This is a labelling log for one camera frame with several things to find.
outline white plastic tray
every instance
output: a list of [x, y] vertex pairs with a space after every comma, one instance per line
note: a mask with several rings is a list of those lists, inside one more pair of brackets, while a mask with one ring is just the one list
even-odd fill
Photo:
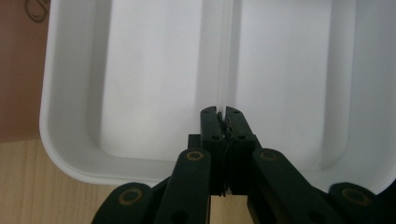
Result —
[[40, 131], [76, 179], [168, 177], [199, 112], [244, 112], [315, 187], [396, 176], [396, 2], [51, 2]]

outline wooden surface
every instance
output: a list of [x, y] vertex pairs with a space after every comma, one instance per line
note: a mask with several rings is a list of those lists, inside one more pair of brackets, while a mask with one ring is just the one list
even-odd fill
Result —
[[[91, 223], [114, 186], [77, 181], [41, 141], [0, 144], [0, 223]], [[246, 197], [212, 197], [210, 223], [252, 223]]]

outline wooden table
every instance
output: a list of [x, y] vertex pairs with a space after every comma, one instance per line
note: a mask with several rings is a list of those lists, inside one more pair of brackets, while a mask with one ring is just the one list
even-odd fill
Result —
[[[40, 140], [0, 144], [0, 223], [91, 223], [115, 186], [60, 171]], [[210, 223], [252, 223], [244, 196], [212, 197]]]

